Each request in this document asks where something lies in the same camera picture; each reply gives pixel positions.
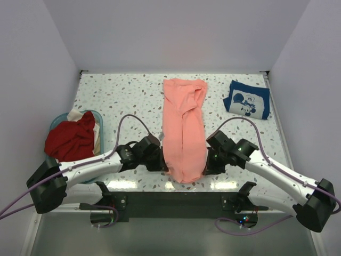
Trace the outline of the salmon pink t-shirt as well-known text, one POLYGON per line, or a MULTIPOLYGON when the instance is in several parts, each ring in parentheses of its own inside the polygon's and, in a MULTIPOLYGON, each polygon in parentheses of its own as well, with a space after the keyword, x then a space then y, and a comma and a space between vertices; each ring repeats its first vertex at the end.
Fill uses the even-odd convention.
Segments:
POLYGON ((168 173, 178 183, 202 177, 207 148, 202 106, 207 83, 201 79, 164 80, 163 155, 168 173))

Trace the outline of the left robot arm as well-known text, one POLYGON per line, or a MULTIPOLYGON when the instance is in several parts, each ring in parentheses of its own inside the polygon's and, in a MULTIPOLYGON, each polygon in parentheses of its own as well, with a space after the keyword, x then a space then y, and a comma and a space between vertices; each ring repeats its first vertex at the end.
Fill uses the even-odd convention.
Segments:
POLYGON ((85 203, 105 209, 110 196, 105 185, 88 181, 100 176, 133 170, 144 165, 150 172, 164 171, 166 164, 160 141, 149 134, 139 142, 118 145, 107 153, 73 162, 45 160, 26 185, 38 214, 62 204, 85 203))

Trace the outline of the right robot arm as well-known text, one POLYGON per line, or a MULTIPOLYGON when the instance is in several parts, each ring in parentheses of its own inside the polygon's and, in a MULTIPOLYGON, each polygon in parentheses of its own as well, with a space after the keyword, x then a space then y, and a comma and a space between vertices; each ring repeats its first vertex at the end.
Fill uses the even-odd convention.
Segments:
POLYGON ((320 233, 336 207, 332 183, 305 177, 267 156, 252 142, 234 142, 218 130, 206 140, 209 144, 205 175, 224 172, 226 166, 237 166, 257 174, 269 185, 245 182, 238 192, 222 200, 239 213, 267 207, 295 217, 305 228, 320 233))

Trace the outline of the folded blue printed t-shirt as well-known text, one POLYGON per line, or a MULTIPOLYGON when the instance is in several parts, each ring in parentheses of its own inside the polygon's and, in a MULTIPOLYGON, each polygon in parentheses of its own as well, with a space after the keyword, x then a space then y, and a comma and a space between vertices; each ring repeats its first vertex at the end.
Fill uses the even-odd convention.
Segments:
POLYGON ((223 99, 226 111, 255 119, 267 120, 270 114, 270 90, 232 80, 228 97, 223 99))

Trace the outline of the red t-shirt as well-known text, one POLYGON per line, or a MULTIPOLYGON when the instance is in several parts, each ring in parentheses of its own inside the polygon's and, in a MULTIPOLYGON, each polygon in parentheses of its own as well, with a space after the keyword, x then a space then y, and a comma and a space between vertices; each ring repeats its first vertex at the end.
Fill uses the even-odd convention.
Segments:
POLYGON ((78 121, 62 121, 50 130, 44 152, 59 162, 71 162, 94 156, 95 118, 87 111, 78 121))

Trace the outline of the clear teal plastic bin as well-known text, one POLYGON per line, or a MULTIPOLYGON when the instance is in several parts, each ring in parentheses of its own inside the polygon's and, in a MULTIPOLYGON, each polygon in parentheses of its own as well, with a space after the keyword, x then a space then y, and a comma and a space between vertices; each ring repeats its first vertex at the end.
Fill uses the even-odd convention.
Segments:
POLYGON ((61 123, 62 121, 67 121, 67 114, 68 113, 65 113, 65 114, 62 114, 60 116, 58 116, 57 118, 55 118, 55 120, 52 122, 52 124, 50 125, 50 130, 54 129, 59 123, 61 123))

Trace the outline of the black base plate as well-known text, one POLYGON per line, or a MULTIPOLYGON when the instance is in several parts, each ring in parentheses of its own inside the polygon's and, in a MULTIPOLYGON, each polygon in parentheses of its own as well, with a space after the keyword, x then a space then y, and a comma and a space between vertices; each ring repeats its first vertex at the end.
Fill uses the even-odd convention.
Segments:
POLYGON ((109 192, 94 205, 81 203, 80 210, 91 211, 90 221, 128 222, 134 218, 217 219, 236 217, 242 211, 266 211, 238 192, 109 192))

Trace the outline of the aluminium frame rail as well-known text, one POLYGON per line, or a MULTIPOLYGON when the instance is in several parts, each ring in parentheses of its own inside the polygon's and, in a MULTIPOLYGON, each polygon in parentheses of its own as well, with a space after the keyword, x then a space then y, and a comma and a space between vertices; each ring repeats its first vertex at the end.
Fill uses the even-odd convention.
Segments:
POLYGON ((97 185, 80 185, 67 191, 57 189, 52 192, 32 192, 31 197, 37 213, 43 214, 55 210, 63 204, 89 204, 94 208, 113 205, 118 210, 125 210, 128 206, 217 206, 223 211, 252 210, 255 206, 272 208, 275 210, 294 213, 293 205, 296 202, 284 196, 283 198, 269 195, 258 195, 241 192, 131 192, 108 191, 102 192, 97 185))

